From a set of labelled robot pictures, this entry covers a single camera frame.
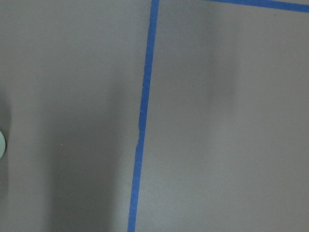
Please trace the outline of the light green plastic cup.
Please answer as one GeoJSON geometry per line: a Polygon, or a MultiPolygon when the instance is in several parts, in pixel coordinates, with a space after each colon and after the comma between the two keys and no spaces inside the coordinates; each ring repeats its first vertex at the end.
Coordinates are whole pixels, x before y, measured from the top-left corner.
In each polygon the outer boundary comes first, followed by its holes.
{"type": "Polygon", "coordinates": [[[6,141],[3,133],[0,131],[0,159],[4,155],[6,150],[6,141]]]}

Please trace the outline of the brown paper table cover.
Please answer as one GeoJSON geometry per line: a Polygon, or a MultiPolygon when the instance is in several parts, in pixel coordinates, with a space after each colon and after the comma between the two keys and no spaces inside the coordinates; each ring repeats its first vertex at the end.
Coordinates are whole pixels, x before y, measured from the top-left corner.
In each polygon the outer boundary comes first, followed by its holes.
{"type": "Polygon", "coordinates": [[[3,0],[3,232],[306,232],[306,0],[3,0]]]}

